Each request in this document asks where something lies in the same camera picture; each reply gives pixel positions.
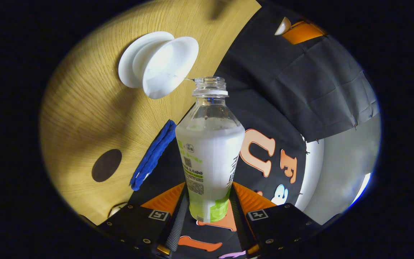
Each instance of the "green label stripe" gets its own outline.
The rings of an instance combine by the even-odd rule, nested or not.
[[[194,177],[197,177],[197,178],[200,178],[200,179],[203,179],[204,178],[204,176],[199,176],[199,175],[197,175],[197,174],[194,174],[194,173],[191,173],[191,172],[189,172],[187,169],[185,169],[185,168],[183,168],[183,170],[184,170],[184,172],[185,173],[187,173],[187,174],[189,174],[189,175],[191,175],[191,176],[194,176]]]

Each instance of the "bottle neck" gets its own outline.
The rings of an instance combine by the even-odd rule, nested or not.
[[[226,105],[225,96],[203,96],[196,98],[196,105]]]

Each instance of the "qr code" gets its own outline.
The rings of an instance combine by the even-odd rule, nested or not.
[[[204,185],[201,183],[194,182],[193,180],[186,179],[188,189],[199,194],[204,195]]]
[[[191,165],[191,159],[189,159],[189,158],[187,158],[187,157],[183,157],[183,158],[184,158],[184,164],[186,164],[186,166],[193,167],[193,166]]]

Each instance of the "light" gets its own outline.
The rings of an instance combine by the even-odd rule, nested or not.
[[[355,196],[355,198],[354,198],[354,200],[352,201],[352,203],[351,203],[351,205],[359,198],[359,196],[363,193],[363,190],[365,189],[365,187],[367,186],[367,184],[368,184],[368,181],[370,180],[370,174],[371,173],[368,173],[368,174],[366,174],[365,175],[365,177],[363,177],[363,182],[362,182],[362,185],[361,185],[361,187],[360,187],[360,190],[359,190],[359,192],[357,193],[357,195]]]

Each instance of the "gray wall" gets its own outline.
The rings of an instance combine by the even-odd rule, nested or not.
[[[364,176],[373,170],[380,140],[379,115],[357,126],[357,131],[350,129],[324,139],[319,181],[304,213],[324,224],[346,210],[360,190]]]

